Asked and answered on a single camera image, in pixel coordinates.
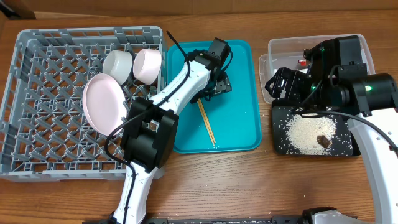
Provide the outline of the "red snack wrapper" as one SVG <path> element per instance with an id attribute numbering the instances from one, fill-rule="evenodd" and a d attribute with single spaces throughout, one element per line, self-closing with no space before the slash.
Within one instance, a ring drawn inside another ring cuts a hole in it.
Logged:
<path id="1" fill-rule="evenodd" d="M 307 60 L 299 60 L 299 61 L 298 61 L 298 64 L 299 64 L 300 66 L 305 67 L 305 66 L 309 65 L 309 62 L 308 62 Z"/>

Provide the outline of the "pink bowl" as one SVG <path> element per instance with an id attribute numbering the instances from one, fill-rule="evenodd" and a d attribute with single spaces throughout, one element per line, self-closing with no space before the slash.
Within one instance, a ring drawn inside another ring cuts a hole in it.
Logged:
<path id="1" fill-rule="evenodd" d="M 161 52 L 154 49 L 142 49 L 133 63 L 133 74 L 140 82 L 150 85 L 157 79 L 162 65 Z"/>

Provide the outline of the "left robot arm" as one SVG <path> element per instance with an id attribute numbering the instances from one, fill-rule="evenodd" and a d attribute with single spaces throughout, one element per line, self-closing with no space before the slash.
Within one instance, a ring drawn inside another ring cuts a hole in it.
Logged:
<path id="1" fill-rule="evenodd" d="M 179 114 L 184 107 L 232 90 L 226 69 L 233 53 L 226 41 L 215 38 L 208 49 L 184 53 L 183 57 L 180 73 L 152 98 L 135 99 L 127 120 L 110 134 L 123 132 L 124 155 L 120 162 L 126 166 L 122 196 L 110 223 L 144 220 L 151 183 L 160 176 L 174 148 Z"/>

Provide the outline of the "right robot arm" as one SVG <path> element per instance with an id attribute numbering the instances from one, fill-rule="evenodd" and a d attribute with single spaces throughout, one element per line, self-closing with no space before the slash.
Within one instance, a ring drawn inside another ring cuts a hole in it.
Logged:
<path id="1" fill-rule="evenodd" d="M 387 73 L 370 75 L 359 35 L 335 36 L 303 51 L 307 72 L 286 67 L 265 84 L 277 106 L 315 121 L 342 117 L 359 149 L 378 223 L 397 223 L 397 85 Z"/>

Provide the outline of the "brown food scrap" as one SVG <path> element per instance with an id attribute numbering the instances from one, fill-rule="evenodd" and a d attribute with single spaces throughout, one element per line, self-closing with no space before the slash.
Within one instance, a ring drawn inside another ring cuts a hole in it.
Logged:
<path id="1" fill-rule="evenodd" d="M 325 149 L 331 145 L 331 141 L 324 135 L 317 136 L 317 143 Z"/>

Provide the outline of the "large white plate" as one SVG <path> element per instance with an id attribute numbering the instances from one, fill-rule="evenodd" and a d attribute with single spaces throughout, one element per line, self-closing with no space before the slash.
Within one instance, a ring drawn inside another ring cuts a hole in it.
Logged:
<path id="1" fill-rule="evenodd" d="M 111 76 L 99 73 L 92 77 L 83 90 L 83 111 L 87 122 L 100 134 L 108 136 L 126 118 L 124 93 Z"/>

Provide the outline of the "pile of white rice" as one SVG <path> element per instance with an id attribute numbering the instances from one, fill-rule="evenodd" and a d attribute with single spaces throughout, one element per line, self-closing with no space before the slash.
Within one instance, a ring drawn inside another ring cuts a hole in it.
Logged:
<path id="1" fill-rule="evenodd" d="M 299 115 L 287 123 L 287 140 L 293 154 L 325 156 L 331 154 L 332 139 L 336 134 L 336 121 L 327 118 L 303 118 Z M 325 149 L 317 143 L 317 136 L 324 135 L 331 145 Z"/>

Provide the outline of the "grey bowl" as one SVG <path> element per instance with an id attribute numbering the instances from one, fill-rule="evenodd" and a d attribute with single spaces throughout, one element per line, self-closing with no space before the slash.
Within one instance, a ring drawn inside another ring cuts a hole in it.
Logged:
<path id="1" fill-rule="evenodd" d="M 131 53 L 113 50 L 103 62 L 103 73 L 114 78 L 119 85 L 124 85 L 131 77 L 133 58 Z"/>

